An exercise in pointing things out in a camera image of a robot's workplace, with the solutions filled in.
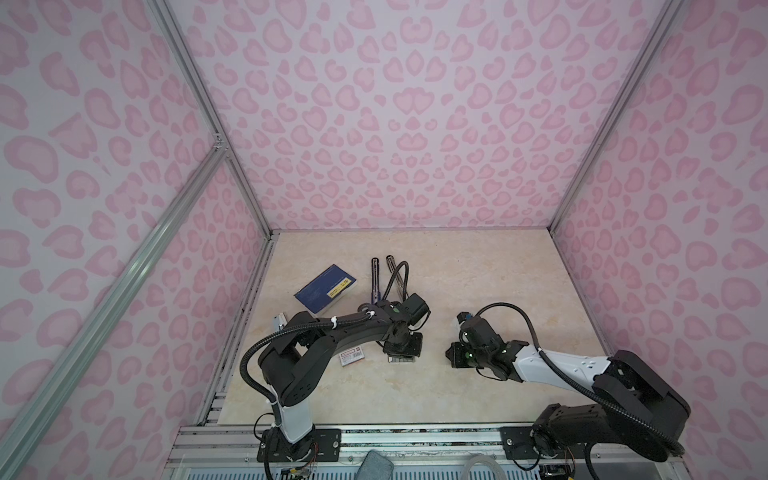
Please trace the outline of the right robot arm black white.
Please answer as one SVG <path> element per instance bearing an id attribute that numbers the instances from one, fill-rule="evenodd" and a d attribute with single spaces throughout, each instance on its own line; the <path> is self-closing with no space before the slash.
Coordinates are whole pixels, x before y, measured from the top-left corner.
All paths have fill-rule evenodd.
<path id="1" fill-rule="evenodd" d="M 446 356 L 455 369 L 489 371 L 497 381 L 537 383 L 577 392 L 589 404 L 548 405 L 523 444 L 543 457 L 588 444 L 624 445 L 665 462 L 685 450 L 679 441 L 689 404 L 631 351 L 588 357 L 505 341 L 478 315 L 458 315 L 459 335 Z"/>

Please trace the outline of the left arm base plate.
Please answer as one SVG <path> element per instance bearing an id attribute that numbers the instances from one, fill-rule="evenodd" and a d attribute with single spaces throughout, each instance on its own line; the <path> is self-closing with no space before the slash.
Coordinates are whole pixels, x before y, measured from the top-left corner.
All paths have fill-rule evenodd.
<path id="1" fill-rule="evenodd" d="M 314 427 L 296 443 L 289 442 L 278 427 L 262 434 L 257 459 L 270 463 L 337 462 L 341 447 L 340 429 Z"/>

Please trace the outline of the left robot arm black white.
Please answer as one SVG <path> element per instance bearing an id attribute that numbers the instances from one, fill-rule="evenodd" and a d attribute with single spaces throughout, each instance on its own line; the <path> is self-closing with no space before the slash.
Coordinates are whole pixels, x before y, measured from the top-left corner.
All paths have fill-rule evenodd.
<path id="1" fill-rule="evenodd" d="M 258 356 L 266 384 L 249 375 L 247 357 L 241 361 L 240 373 L 251 388 L 268 398 L 282 438 L 296 445 L 314 430 L 308 399 L 333 357 L 373 342 L 390 357 L 416 358 L 423 342 L 416 325 L 429 314 L 428 305 L 417 295 L 404 302 L 363 304 L 356 313 L 343 316 L 316 318 L 300 312 L 282 330 L 250 349 Z"/>

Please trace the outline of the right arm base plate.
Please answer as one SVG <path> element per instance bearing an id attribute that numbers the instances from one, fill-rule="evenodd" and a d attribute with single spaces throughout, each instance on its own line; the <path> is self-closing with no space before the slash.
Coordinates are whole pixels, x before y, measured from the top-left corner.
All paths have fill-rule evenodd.
<path id="1" fill-rule="evenodd" d="M 585 442 L 577 442 L 565 434 L 541 426 L 503 426 L 499 429 L 507 460 L 565 460 L 585 458 Z"/>

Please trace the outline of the red white staple box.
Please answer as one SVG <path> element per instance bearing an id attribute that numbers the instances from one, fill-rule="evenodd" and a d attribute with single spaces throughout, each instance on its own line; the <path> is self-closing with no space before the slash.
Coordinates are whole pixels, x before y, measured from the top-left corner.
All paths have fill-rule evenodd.
<path id="1" fill-rule="evenodd" d="M 348 349 L 339 354 L 339 360 L 343 367 L 356 363 L 365 358 L 365 354 L 360 346 Z"/>

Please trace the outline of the staple tray with staples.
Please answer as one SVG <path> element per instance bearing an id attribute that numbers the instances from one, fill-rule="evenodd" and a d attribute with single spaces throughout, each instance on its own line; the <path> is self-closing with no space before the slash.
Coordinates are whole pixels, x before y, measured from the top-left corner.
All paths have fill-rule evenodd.
<path id="1" fill-rule="evenodd" d="M 401 355 L 388 355 L 389 363 L 413 363 L 418 357 L 414 356 L 401 356 Z"/>

